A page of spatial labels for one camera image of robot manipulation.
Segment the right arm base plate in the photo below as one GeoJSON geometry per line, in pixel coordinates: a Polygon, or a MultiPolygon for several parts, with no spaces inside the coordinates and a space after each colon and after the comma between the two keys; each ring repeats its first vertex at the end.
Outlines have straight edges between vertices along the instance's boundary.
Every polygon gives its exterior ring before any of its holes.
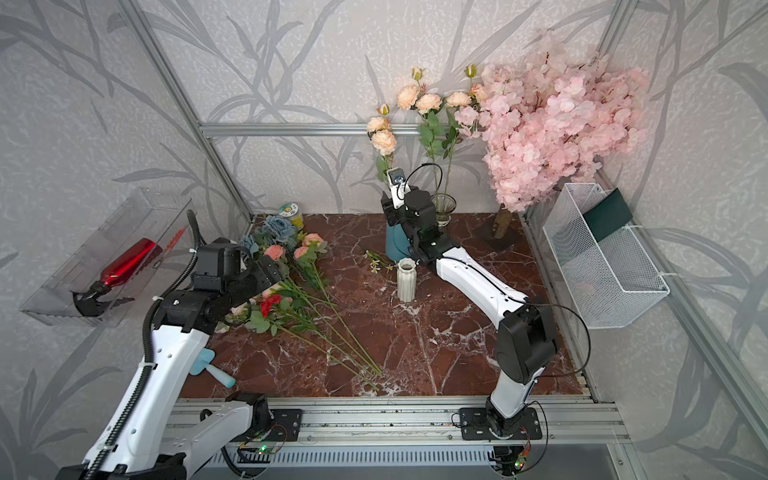
{"type": "Polygon", "coordinates": [[[492,408],[461,408],[458,424],[465,441],[522,441],[543,438],[538,414],[530,406],[524,407],[511,418],[504,418],[492,408]]]}

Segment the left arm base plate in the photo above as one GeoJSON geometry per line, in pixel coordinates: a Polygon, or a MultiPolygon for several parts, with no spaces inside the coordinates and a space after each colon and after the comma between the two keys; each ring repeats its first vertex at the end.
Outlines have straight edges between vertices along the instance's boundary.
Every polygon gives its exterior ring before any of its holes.
{"type": "Polygon", "coordinates": [[[277,409],[257,411],[251,425],[235,438],[236,441],[267,441],[293,443],[299,438],[303,411],[301,409],[277,409]]]}

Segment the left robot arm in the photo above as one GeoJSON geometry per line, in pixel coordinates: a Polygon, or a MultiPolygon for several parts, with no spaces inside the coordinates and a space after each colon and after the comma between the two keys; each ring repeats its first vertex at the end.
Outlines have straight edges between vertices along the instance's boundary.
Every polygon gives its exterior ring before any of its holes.
{"type": "Polygon", "coordinates": [[[181,389],[218,322],[234,307],[282,280],[268,256],[218,239],[196,249],[188,289],[155,298],[142,326],[144,355],[113,417],[84,460],[60,479],[189,479],[233,440],[267,432],[274,422],[262,394],[236,393],[190,432],[163,434],[181,389]]]}

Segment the cream pink rose stem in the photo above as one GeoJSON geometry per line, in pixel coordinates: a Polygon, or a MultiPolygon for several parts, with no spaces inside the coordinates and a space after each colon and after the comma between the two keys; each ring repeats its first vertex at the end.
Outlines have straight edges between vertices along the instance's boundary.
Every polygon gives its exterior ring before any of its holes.
{"type": "Polygon", "coordinates": [[[419,115],[419,142],[428,162],[439,164],[441,160],[452,157],[453,147],[448,139],[448,128],[439,119],[443,98],[439,94],[427,92],[427,86],[422,82],[423,76],[422,68],[412,68],[411,80],[397,94],[397,105],[400,110],[415,111],[419,115]]]}

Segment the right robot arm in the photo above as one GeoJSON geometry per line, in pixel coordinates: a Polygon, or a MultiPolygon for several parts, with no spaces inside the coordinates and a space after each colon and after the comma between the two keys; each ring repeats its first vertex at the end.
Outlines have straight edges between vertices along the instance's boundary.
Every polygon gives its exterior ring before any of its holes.
{"type": "Polygon", "coordinates": [[[381,196],[390,226],[399,225],[409,242],[409,258],[456,287],[496,329],[500,374],[486,401],[488,429],[500,439],[520,430],[527,399],[557,351],[551,309],[504,284],[453,241],[437,224],[428,192],[398,185],[381,196]]]}

